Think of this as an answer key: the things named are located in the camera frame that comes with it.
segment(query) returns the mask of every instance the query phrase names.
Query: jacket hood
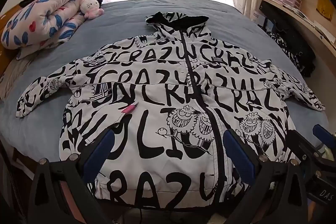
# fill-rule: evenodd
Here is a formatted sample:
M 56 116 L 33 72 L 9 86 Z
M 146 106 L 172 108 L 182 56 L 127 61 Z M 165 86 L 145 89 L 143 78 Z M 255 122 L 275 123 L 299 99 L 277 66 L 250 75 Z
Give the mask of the jacket hood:
M 211 39 L 211 32 L 205 26 L 209 18 L 206 16 L 188 16 L 187 14 L 157 12 L 145 17 L 147 25 L 157 32 L 154 35 L 164 39 L 181 39 L 181 32 L 185 40 L 200 41 Z

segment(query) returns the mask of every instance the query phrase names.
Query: blue bed sheet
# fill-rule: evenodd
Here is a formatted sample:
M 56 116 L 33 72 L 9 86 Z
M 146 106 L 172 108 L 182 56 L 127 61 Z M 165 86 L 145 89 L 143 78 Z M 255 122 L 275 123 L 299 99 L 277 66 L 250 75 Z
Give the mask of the blue bed sheet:
M 182 12 L 209 17 L 212 36 L 242 47 L 260 59 L 273 64 L 304 81 L 295 66 L 256 24 L 235 8 L 211 0 L 129 0 L 103 5 L 105 14 L 86 21 L 65 44 L 43 50 L 19 77 L 7 99 L 0 103 L 0 133 L 19 152 L 38 161 L 42 157 L 58 160 L 58 142 L 64 107 L 71 93 L 63 89 L 40 104 L 24 118 L 16 118 L 17 100 L 36 78 L 47 76 L 74 59 L 91 55 L 103 45 L 136 35 L 154 32 L 144 17 L 157 11 Z M 320 142 L 312 135 L 319 123 L 328 128 L 324 112 L 311 110 L 294 99 L 286 100 L 297 130 L 313 145 Z

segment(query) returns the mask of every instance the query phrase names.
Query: silver screw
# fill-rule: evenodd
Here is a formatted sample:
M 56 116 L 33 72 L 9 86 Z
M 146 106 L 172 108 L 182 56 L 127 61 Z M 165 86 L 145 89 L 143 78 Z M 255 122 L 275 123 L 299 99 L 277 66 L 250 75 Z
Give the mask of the silver screw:
M 39 164 L 43 165 L 47 162 L 47 159 L 46 158 L 42 158 L 39 160 Z
M 297 162 L 297 160 L 295 160 L 295 159 L 291 159 L 291 164 L 292 164 L 292 165 L 298 165 L 299 163 Z
M 267 156 L 266 155 L 260 155 L 259 156 L 259 160 L 261 160 L 262 162 L 265 162 L 268 160 Z
M 77 160 L 78 159 L 78 154 L 74 153 L 69 156 L 70 160 Z

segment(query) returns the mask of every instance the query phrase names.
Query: black label patch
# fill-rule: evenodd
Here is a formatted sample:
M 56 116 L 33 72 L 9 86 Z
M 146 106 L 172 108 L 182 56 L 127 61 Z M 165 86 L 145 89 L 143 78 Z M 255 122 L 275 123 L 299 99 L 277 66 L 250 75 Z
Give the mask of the black label patch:
M 212 59 L 212 62 L 214 63 L 225 64 L 223 58 L 212 56 L 211 59 Z

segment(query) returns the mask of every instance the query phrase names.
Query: black zipper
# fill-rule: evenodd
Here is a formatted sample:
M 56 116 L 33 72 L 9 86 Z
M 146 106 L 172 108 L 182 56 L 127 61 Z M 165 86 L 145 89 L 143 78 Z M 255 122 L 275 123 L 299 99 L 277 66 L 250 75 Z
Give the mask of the black zipper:
M 189 55 L 188 55 L 188 49 L 187 49 L 187 44 L 185 42 L 183 32 L 180 31 L 181 35 L 181 41 L 183 45 L 183 50 L 184 50 L 184 57 L 185 61 L 187 63 L 188 67 L 188 72 L 190 75 L 190 80 L 191 80 L 191 86 L 193 88 L 194 92 L 194 97 L 196 99 L 196 102 L 199 104 L 199 106 L 206 112 L 206 114 L 209 117 L 211 127 L 212 127 L 212 132 L 215 137 L 215 142 L 216 142 L 216 150 L 217 150 L 217 169 L 218 169 L 218 183 L 217 183 L 217 188 L 214 194 L 214 199 L 213 199 L 213 204 L 219 203 L 220 198 L 221 198 L 221 193 L 224 188 L 224 181 L 225 181 L 225 171 L 224 171 L 224 149 L 223 149 L 223 144 L 221 140 L 221 133 L 219 132 L 218 124 L 216 122 L 216 118 L 214 114 L 206 107 L 205 102 L 203 101 L 203 98 L 201 96 L 201 88 L 196 85 L 195 78 L 193 75 L 193 68 L 190 63 Z

